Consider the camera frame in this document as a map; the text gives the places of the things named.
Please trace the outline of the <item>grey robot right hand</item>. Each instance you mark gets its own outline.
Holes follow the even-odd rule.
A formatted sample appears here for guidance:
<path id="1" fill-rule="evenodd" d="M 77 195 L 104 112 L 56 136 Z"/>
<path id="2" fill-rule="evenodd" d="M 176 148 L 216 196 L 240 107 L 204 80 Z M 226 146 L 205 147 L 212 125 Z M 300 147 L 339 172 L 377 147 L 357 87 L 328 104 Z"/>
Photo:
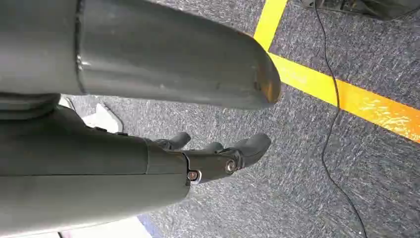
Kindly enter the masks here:
<path id="1" fill-rule="evenodd" d="M 147 0 L 0 3 L 0 235 L 113 222 L 183 200 L 192 183 L 232 175 L 270 147 L 263 133 L 184 150 L 90 127 L 68 95 L 257 110 L 280 96 L 278 71 L 247 34 Z"/>

